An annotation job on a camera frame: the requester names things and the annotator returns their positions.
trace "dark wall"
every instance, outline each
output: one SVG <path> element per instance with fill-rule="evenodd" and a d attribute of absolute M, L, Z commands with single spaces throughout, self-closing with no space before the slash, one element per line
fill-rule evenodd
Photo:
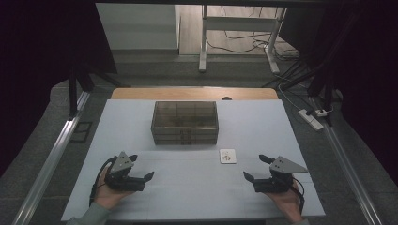
<path fill-rule="evenodd" d="M 76 64 L 116 73 L 93 2 L 0 0 L 0 174 Z"/>
<path fill-rule="evenodd" d="M 398 14 L 388 4 L 366 4 L 339 54 L 336 87 L 344 118 L 398 184 Z"/>

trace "human hand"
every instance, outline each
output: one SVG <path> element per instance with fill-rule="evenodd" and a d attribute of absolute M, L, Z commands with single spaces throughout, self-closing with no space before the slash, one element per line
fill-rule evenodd
<path fill-rule="evenodd" d="M 293 182 L 293 187 L 298 189 L 296 181 Z M 291 223 L 296 223 L 304 220 L 299 211 L 299 196 L 289 189 L 283 193 L 264 193 L 269 196 L 279 210 L 282 211 L 284 216 Z"/>
<path fill-rule="evenodd" d="M 105 174 L 108 171 L 108 167 L 106 167 L 97 183 L 97 191 L 96 196 L 94 197 L 94 202 L 101 205 L 106 209 L 112 209 L 122 200 L 124 197 L 131 195 L 134 191 L 120 191 L 120 190 L 113 190 L 105 184 Z"/>

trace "gray floor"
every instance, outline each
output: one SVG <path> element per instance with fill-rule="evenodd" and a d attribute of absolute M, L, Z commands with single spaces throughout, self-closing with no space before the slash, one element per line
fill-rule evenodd
<path fill-rule="evenodd" d="M 212 56 L 208 59 L 207 73 L 199 73 L 197 56 L 177 55 L 116 55 L 118 75 L 116 79 L 133 86 L 227 86 L 261 87 L 274 79 L 263 56 Z M 279 63 L 285 71 L 292 62 Z M 69 195 L 83 165 L 85 155 L 94 136 L 100 115 L 115 89 L 112 85 L 92 76 L 96 87 L 91 93 L 80 122 L 91 124 L 86 140 L 84 134 L 74 133 L 54 176 L 44 192 L 30 224 L 60 224 L 60 218 Z M 302 98 L 305 89 L 291 89 Z M 287 96 L 300 108 L 306 104 L 296 95 Z M 315 132 L 304 123 L 292 106 L 279 92 L 298 144 L 307 162 L 316 190 L 325 209 L 325 217 L 310 217 L 312 224 L 367 224 L 354 192 L 347 182 L 325 131 Z M 398 224 L 395 205 L 398 204 L 398 188 L 390 180 L 366 144 L 346 123 L 340 113 L 340 102 L 333 103 L 332 122 L 344 149 L 362 183 L 375 203 L 384 224 Z M 0 224 L 11 224 L 21 204 L 35 181 L 38 172 L 51 151 L 56 138 L 69 115 L 68 84 L 62 82 L 52 91 L 52 100 L 37 128 L 0 179 Z M 110 221 L 109 224 L 120 224 Z M 240 221 L 236 223 L 186 223 L 186 224 L 264 224 L 264 221 Z M 267 221 L 267 224 L 288 224 L 283 218 Z"/>

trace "white wire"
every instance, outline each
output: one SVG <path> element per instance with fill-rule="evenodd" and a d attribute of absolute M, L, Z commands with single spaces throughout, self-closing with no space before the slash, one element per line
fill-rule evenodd
<path fill-rule="evenodd" d="M 281 89 L 281 85 L 280 85 L 280 84 L 278 85 L 278 88 L 279 88 L 279 90 L 281 91 L 282 95 L 283 95 L 294 107 L 296 107 L 296 108 L 298 108 L 299 110 L 301 110 L 301 108 L 299 108 L 297 105 L 295 105 L 295 104 L 284 94 L 284 92 L 283 92 L 282 89 Z"/>

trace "power strip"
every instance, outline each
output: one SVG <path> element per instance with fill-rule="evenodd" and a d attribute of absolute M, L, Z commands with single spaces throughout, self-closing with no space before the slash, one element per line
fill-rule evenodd
<path fill-rule="evenodd" d="M 312 116 L 312 115 L 307 115 L 306 110 L 300 110 L 298 111 L 298 114 L 305 120 L 307 123 L 311 125 L 316 131 L 321 130 L 323 126 Z"/>

